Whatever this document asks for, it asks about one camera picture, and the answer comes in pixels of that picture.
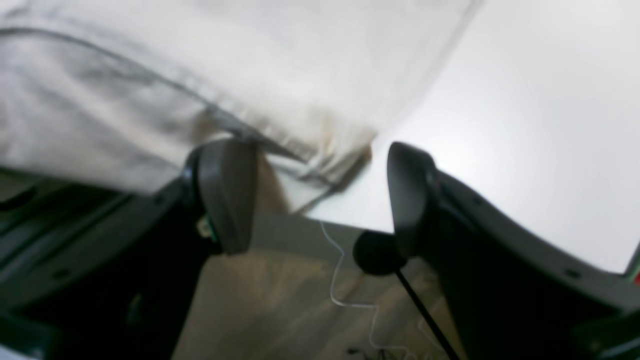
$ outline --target white table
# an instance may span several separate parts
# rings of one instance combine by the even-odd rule
[[[622,272],[640,239],[640,1],[486,0],[370,166],[308,212],[392,232],[391,141],[538,236]]]

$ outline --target black cable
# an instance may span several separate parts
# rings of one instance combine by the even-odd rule
[[[415,293],[411,285],[409,285],[409,282],[404,278],[404,275],[402,274],[400,269],[396,270],[396,276],[398,276],[398,279],[404,286],[404,289],[406,290],[406,292],[409,293],[409,297],[411,298],[411,300],[413,300],[415,307],[417,307],[418,311],[420,311],[420,314],[422,314],[424,321],[427,322],[427,324],[431,328],[431,331],[433,331],[433,334],[436,336],[436,338],[440,342],[442,348],[447,353],[447,356],[449,356],[449,359],[460,360],[455,350],[453,350],[453,347],[451,346],[449,341],[447,341],[447,338],[444,336],[444,334],[438,327],[438,324],[431,317],[431,315],[429,315],[429,311],[427,311],[427,308],[424,307],[424,304],[422,303],[422,301],[420,301],[420,298],[418,297],[418,295]]]

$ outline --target screw hole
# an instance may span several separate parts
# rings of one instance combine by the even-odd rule
[[[69,276],[70,271],[69,269],[60,269],[56,272],[54,272],[51,277],[55,280],[62,280],[64,278],[66,278],[67,276]]]
[[[580,274],[579,272],[577,272],[577,271],[575,271],[575,270],[572,270],[572,269],[566,269],[566,270],[564,271],[564,273],[565,273],[568,277],[571,277],[571,278],[574,278],[574,279],[580,279],[580,278],[582,277],[582,276],[581,276],[581,274]]]

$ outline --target dark gray plastic part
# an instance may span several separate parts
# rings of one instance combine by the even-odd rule
[[[226,139],[202,147],[197,172],[200,198],[227,254],[249,249],[257,173],[255,144]]]

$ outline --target white cloth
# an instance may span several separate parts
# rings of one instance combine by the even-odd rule
[[[151,193],[231,133],[294,211],[422,95],[471,2],[4,0],[0,165]]]

